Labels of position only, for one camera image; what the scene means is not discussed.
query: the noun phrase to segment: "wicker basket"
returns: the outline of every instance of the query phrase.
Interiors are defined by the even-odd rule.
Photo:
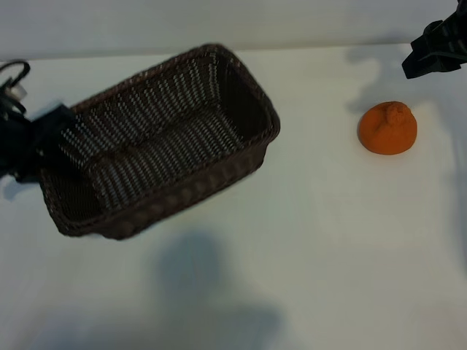
[[[210,44],[73,107],[63,152],[80,179],[41,171],[45,203],[68,236],[125,239],[251,174],[279,133],[245,66]]]

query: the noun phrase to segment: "white wall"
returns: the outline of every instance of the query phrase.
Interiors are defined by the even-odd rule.
[[[408,42],[454,12],[439,0],[3,0],[0,58]]]

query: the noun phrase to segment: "woven pattern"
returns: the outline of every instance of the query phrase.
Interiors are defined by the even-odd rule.
[[[121,209],[145,190],[182,178],[190,169],[241,148],[239,135],[222,111],[206,109],[179,128],[126,149],[125,157],[100,159],[89,167],[88,176],[104,208]]]
[[[207,45],[73,108],[63,153],[80,179],[43,169],[45,202],[70,236],[124,239],[257,169],[279,133],[271,102],[240,61]]]

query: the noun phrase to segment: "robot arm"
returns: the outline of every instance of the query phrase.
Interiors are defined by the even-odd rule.
[[[467,0],[458,0],[455,13],[431,23],[412,42],[413,52],[402,63],[407,79],[434,71],[455,71],[467,63]]]

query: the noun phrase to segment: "basket rim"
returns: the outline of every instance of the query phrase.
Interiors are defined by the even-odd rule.
[[[72,107],[72,111],[74,113],[80,113],[81,111],[92,108],[110,96],[116,95],[136,84],[139,84],[140,82],[145,81],[146,79],[156,77],[157,75],[164,73],[166,70],[169,70],[174,66],[178,66],[180,63],[184,63],[191,59],[202,57],[203,55],[210,53],[216,53],[228,59],[228,63],[231,65],[231,68],[239,75],[239,77],[242,79],[242,82],[250,89],[251,94],[253,94],[253,96],[258,100],[258,103],[261,105],[269,119],[267,120],[266,129],[262,133],[254,136],[249,141],[244,143],[243,151],[247,151],[253,147],[269,144],[279,134],[279,116],[277,115],[271,100],[263,91],[261,86],[256,82],[248,68],[239,60],[239,58],[237,58],[230,50],[221,44],[205,44],[200,47],[196,47],[178,56],[170,58],[156,66],[136,73],[135,75],[123,80],[122,82],[117,83],[116,85],[76,104]],[[130,211],[133,211],[135,207],[140,206],[139,204],[145,202],[149,197],[163,194],[174,185],[185,181],[185,179],[191,178],[194,174],[207,170],[214,164],[218,163],[220,160],[228,161],[229,159],[235,157],[238,153],[239,151],[227,156],[220,155],[219,157],[209,160],[209,162],[191,169],[181,179],[173,179],[172,181],[164,184],[163,187],[150,188],[144,191],[123,209],[106,211],[100,215],[84,220],[71,220],[63,213],[63,206],[61,205],[60,201],[58,201],[59,195],[57,191],[49,181],[50,172],[47,169],[42,169],[40,172],[40,184],[42,191],[44,192],[47,208],[49,209],[50,215],[54,219],[59,230],[60,228],[73,227],[74,231],[79,231],[80,234],[86,234],[92,232],[90,229],[94,228],[96,223],[105,224],[106,222],[111,222],[118,217],[124,217]]]

